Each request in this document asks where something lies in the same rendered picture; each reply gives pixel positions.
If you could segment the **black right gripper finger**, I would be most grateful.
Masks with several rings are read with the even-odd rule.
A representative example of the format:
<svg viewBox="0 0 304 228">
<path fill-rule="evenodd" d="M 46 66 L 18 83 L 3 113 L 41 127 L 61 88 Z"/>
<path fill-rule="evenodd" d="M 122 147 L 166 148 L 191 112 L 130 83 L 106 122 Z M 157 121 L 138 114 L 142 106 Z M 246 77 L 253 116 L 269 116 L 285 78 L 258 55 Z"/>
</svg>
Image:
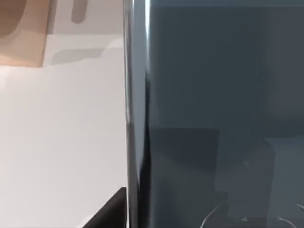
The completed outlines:
<svg viewBox="0 0 304 228">
<path fill-rule="evenodd" d="M 126 187 L 121 187 L 82 228 L 126 228 Z"/>
</svg>

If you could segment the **dark grey glossy box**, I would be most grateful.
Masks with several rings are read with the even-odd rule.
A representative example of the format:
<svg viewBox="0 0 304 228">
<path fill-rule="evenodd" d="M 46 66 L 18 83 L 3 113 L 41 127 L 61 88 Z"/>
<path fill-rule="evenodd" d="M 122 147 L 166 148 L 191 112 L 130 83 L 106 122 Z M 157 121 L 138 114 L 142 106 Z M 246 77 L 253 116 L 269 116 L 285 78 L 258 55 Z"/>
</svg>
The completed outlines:
<svg viewBox="0 0 304 228">
<path fill-rule="evenodd" d="M 304 0 L 123 0 L 129 228 L 304 228 Z"/>
</svg>

